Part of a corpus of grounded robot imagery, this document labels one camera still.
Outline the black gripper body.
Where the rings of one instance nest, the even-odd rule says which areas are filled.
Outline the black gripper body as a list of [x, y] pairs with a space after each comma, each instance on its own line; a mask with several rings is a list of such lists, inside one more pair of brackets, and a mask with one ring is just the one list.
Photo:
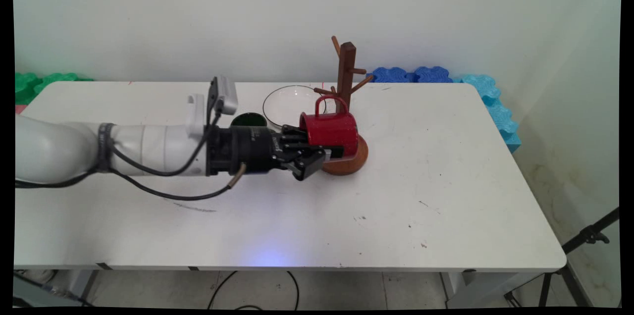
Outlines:
[[205, 132], [206, 176], [221, 172], [235, 175], [242, 164], [246, 175], [287, 169], [278, 158], [283, 153], [282, 134], [269, 128], [209, 125]]

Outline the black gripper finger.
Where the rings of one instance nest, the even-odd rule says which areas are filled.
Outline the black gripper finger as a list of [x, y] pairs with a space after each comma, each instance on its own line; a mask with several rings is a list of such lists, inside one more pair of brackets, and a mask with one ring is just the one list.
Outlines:
[[308, 146], [308, 133], [306, 130], [291, 125], [283, 125], [281, 128], [281, 144], [283, 146]]
[[321, 170], [324, 163], [343, 159], [344, 147], [310, 144], [282, 144], [279, 167], [289, 170], [297, 180], [304, 180]]

